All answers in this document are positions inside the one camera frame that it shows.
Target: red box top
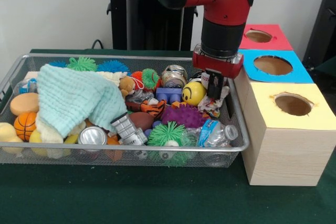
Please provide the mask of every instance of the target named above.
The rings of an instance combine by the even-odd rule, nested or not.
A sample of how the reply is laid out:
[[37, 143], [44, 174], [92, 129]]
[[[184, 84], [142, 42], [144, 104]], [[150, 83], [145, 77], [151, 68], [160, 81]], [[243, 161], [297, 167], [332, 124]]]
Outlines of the red box top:
[[240, 49], [293, 50], [279, 25], [250, 25], [244, 29]]

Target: stacked boxes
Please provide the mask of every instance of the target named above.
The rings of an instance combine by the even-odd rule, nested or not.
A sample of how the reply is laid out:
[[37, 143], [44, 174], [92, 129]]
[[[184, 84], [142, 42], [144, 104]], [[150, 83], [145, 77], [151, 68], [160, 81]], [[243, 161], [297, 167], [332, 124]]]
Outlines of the stacked boxes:
[[247, 25], [241, 48], [235, 84], [250, 135], [250, 184], [317, 185], [336, 146], [336, 117], [279, 26]]

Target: metal basket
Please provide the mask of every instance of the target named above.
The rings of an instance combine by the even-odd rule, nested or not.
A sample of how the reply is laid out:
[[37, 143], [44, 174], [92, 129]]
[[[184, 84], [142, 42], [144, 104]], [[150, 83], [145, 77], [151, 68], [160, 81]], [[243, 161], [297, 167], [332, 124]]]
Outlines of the metal basket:
[[[12, 90], [24, 79], [29, 71], [39, 71], [46, 63], [55, 60], [68, 61], [78, 55], [29, 54], [17, 59], [4, 80], [0, 83], [0, 122], [14, 123], [9, 103], [13, 98]], [[130, 70], [145, 68], [161, 73], [166, 66], [178, 64], [184, 67], [188, 76], [196, 73], [192, 58], [177, 57], [138, 57], [138, 56], [90, 56], [97, 64], [107, 59], [116, 59], [126, 64]], [[38, 144], [0, 142], [0, 147], [23, 148], [21, 154], [9, 154], [0, 151], [0, 163], [8, 164], [60, 164], [60, 165], [125, 165], [125, 166], [183, 166], [183, 167], [229, 167], [238, 153], [249, 145], [243, 114], [240, 109], [234, 82], [228, 81], [230, 96], [225, 99], [219, 120], [223, 124], [233, 124], [239, 131], [239, 137], [231, 142], [232, 147], [151, 147], [127, 145], [78, 145], [78, 144]], [[49, 158], [46, 152], [55, 152], [61, 158]], [[176, 155], [169, 160], [161, 159], [162, 153]]]

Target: white wall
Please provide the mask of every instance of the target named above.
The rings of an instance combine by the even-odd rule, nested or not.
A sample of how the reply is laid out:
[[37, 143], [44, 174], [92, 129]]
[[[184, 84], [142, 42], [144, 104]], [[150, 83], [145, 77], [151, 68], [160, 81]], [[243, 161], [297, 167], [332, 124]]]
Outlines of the white wall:
[[[96, 38], [111, 48], [110, 0], [0, 0], [0, 79], [32, 48], [89, 48]], [[255, 0], [249, 23], [280, 24], [303, 57], [321, 0]], [[192, 46], [200, 41], [202, 9]]]
[[0, 79], [32, 48], [112, 47], [110, 0], [0, 0]]

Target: yellow box top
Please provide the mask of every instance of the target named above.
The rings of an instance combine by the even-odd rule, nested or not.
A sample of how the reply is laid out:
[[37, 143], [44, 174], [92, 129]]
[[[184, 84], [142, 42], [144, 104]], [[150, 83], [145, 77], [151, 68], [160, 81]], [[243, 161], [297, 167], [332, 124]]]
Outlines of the yellow box top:
[[268, 128], [336, 130], [336, 117], [316, 84], [251, 82]]

